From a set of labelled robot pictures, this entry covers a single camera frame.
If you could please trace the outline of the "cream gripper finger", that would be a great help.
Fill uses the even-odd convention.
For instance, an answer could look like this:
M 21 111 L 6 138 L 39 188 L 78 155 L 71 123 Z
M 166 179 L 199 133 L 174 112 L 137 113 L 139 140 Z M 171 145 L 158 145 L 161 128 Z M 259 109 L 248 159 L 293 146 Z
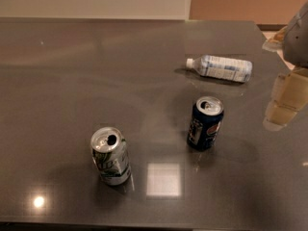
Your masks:
M 308 103 L 308 69 L 295 67 L 287 75 L 279 74 L 271 92 L 263 125 L 270 131 L 286 127 Z
M 262 48 L 270 52 L 282 52 L 286 31 L 287 27 L 283 27 L 277 31 L 263 43 Z

